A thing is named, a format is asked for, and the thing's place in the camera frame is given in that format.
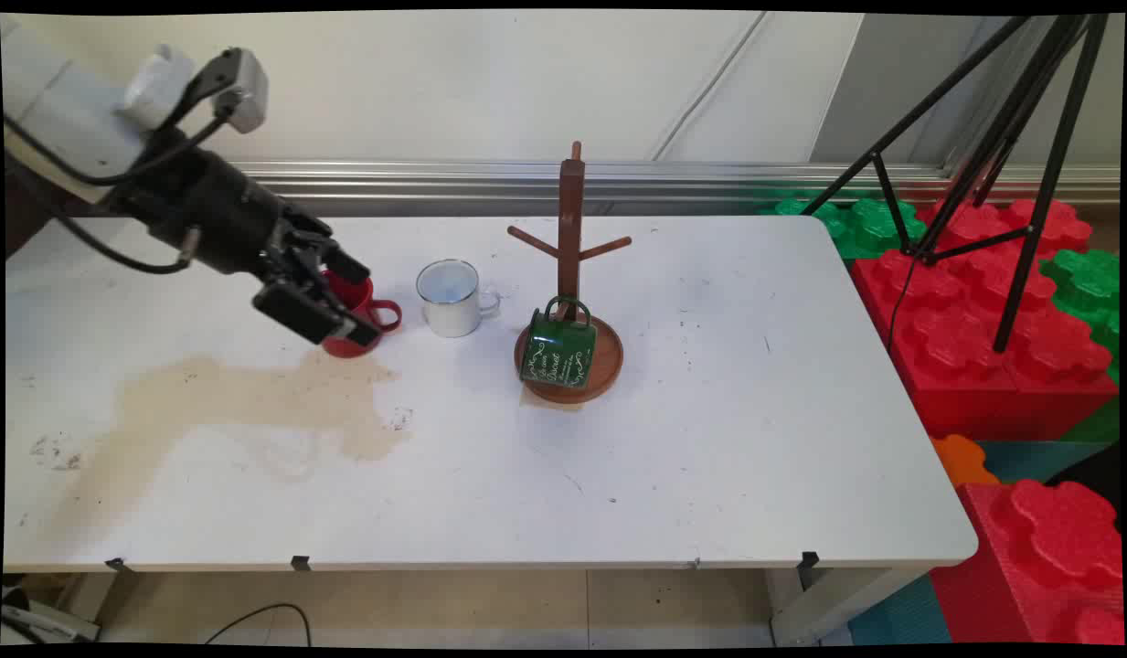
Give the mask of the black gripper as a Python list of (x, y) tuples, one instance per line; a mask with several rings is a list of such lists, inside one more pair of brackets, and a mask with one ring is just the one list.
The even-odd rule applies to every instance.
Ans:
[(261, 315), (304, 340), (341, 340), (371, 348), (382, 324), (367, 308), (371, 270), (332, 239), (332, 229), (311, 213), (274, 195), (259, 183), (201, 146), (188, 145), (179, 128), (151, 136), (142, 162), (178, 146), (170, 161), (115, 187), (115, 208), (145, 224), (149, 233), (179, 249), (187, 230), (199, 228), (195, 259), (221, 274), (247, 273), (266, 279), (294, 257), (311, 288), (287, 281), (265, 284), (252, 299)]

